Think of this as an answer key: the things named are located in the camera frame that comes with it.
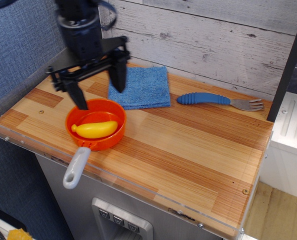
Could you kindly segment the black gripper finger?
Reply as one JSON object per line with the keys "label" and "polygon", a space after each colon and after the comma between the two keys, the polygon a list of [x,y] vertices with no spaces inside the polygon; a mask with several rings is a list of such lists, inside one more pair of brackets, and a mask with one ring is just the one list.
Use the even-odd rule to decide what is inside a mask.
{"label": "black gripper finger", "polygon": [[122,93],[126,87],[127,61],[110,59],[111,66],[108,68],[110,82],[113,87]]}
{"label": "black gripper finger", "polygon": [[80,89],[78,83],[76,81],[65,80],[64,86],[70,98],[73,100],[78,109],[83,111],[88,110],[88,105],[85,100],[83,91]]}

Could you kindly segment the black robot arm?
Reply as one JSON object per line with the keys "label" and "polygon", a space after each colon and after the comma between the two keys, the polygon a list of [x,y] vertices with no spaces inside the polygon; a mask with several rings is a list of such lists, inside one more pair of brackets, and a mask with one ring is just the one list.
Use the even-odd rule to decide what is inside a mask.
{"label": "black robot arm", "polygon": [[101,25],[98,7],[115,12],[115,8],[103,0],[57,0],[57,22],[66,49],[47,68],[56,91],[67,92],[80,110],[87,110],[79,82],[107,70],[111,84],[118,92],[126,87],[127,37],[102,37],[102,31],[114,26],[113,19]]}

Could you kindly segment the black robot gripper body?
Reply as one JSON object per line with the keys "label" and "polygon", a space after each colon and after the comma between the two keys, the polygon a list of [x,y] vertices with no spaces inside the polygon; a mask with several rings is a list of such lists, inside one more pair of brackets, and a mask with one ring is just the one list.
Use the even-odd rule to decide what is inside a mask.
{"label": "black robot gripper body", "polygon": [[109,71],[110,59],[130,59],[127,37],[102,38],[97,15],[79,21],[57,18],[67,49],[64,56],[47,68],[56,91],[66,92],[65,81],[80,82],[102,71]]}

